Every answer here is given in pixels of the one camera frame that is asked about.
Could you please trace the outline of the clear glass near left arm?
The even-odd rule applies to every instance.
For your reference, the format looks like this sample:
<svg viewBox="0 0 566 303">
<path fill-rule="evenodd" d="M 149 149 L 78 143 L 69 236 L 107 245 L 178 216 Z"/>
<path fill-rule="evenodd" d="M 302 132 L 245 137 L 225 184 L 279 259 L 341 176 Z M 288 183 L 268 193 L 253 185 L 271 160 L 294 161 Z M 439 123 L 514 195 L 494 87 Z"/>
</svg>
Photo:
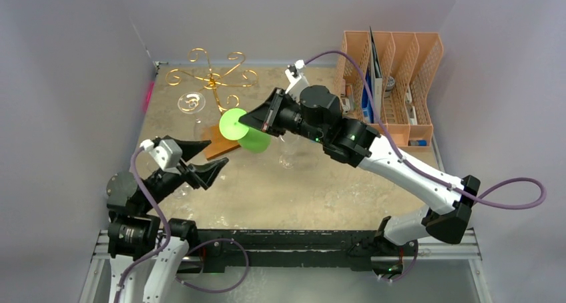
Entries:
<svg viewBox="0 0 566 303">
<path fill-rule="evenodd" d="M 191 188 L 189 186 L 180 186 L 173 192 L 172 197 L 177 200 L 182 200 L 190 194 L 190 190 Z"/>
</svg>

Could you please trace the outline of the clear flute wine glass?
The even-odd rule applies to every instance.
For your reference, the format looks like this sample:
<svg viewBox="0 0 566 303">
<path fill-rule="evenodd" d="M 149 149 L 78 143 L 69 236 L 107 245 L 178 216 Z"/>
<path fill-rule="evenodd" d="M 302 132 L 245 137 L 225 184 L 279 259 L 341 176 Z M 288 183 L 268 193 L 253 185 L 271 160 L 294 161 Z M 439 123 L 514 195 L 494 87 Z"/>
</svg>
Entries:
<svg viewBox="0 0 566 303">
<path fill-rule="evenodd" d="M 182 113 L 192 117 L 192 140 L 201 140 L 204 128 L 202 111 L 206 106 L 205 96 L 195 91 L 185 93 L 178 99 L 177 106 Z"/>
</svg>

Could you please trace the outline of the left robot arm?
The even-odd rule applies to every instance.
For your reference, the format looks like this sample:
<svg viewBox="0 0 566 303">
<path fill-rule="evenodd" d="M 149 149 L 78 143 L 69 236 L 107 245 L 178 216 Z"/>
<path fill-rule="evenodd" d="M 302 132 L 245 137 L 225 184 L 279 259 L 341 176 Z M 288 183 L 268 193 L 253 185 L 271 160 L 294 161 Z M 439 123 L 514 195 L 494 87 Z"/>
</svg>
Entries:
<svg viewBox="0 0 566 303">
<path fill-rule="evenodd" d="M 195 222 L 150 211 L 184 184 L 194 190 L 212 186 L 228 159 L 190 163 L 210 144 L 168 135 L 145 139 L 130 168 L 108 181 L 110 302 L 164 302 L 182 258 L 197 251 Z"/>
</svg>

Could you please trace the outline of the green plastic goblet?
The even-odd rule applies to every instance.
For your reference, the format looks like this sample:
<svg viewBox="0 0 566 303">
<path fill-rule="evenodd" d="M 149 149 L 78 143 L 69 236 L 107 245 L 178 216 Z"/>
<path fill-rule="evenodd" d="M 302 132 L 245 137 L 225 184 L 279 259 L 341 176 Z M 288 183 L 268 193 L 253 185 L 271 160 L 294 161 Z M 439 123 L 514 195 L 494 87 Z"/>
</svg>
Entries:
<svg viewBox="0 0 566 303">
<path fill-rule="evenodd" d="M 240 108 L 225 111 L 219 121 L 220 133 L 225 139 L 236 141 L 249 152 L 259 154 L 266 151 L 271 143 L 270 136 L 241 123 L 243 115 L 246 115 L 246 111 Z"/>
</svg>

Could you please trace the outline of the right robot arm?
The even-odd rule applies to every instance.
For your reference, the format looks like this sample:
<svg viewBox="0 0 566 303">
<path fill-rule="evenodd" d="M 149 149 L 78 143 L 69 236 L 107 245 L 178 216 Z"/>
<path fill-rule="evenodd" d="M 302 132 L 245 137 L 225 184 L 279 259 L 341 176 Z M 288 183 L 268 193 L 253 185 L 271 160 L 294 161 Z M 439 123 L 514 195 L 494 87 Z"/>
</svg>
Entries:
<svg viewBox="0 0 566 303">
<path fill-rule="evenodd" d="M 315 141 L 331 159 L 383 177 L 424 202 L 420 210 L 382 221 L 374 237 L 379 252 L 391 254 L 427 236 L 446 244 L 463 239 L 472 214 L 466 184 L 475 192 L 479 181 L 446 174 L 395 149 L 374 127 L 344 116 L 339 98 L 326 87 L 307 87 L 297 99 L 276 88 L 239 122 L 275 137 L 291 132 Z"/>
</svg>

